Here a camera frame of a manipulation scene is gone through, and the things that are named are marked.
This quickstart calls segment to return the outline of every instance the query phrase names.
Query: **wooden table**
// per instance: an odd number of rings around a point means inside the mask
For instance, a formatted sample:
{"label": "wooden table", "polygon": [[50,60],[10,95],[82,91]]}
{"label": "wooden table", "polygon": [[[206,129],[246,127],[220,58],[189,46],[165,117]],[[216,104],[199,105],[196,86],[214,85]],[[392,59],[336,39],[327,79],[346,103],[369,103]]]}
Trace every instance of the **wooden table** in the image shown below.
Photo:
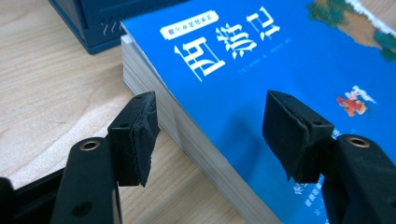
{"label": "wooden table", "polygon": [[[133,97],[121,49],[89,55],[47,0],[0,3],[0,176],[14,188],[65,166],[79,140],[105,136]],[[244,223],[162,131],[145,188],[120,189],[124,223]]]}

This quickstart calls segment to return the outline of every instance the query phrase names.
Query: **black plastic part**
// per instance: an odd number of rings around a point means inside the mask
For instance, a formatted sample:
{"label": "black plastic part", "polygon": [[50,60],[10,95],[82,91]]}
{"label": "black plastic part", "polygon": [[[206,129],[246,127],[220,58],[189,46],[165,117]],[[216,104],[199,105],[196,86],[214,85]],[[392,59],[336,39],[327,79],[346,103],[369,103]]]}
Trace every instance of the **black plastic part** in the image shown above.
{"label": "black plastic part", "polygon": [[64,169],[14,190],[0,179],[1,223],[49,223]]}
{"label": "black plastic part", "polygon": [[105,138],[76,143],[70,150],[50,223],[120,223],[120,202]]}
{"label": "black plastic part", "polygon": [[262,134],[288,179],[317,183],[320,149],[332,141],[333,125],[295,97],[268,91]]}
{"label": "black plastic part", "polygon": [[11,182],[7,178],[0,177],[0,220],[11,223],[17,211],[17,195]]}
{"label": "black plastic part", "polygon": [[349,199],[341,223],[395,223],[396,167],[382,149],[370,139],[343,134],[332,154]]}
{"label": "black plastic part", "polygon": [[134,97],[108,127],[119,186],[146,186],[160,129],[155,92]]}

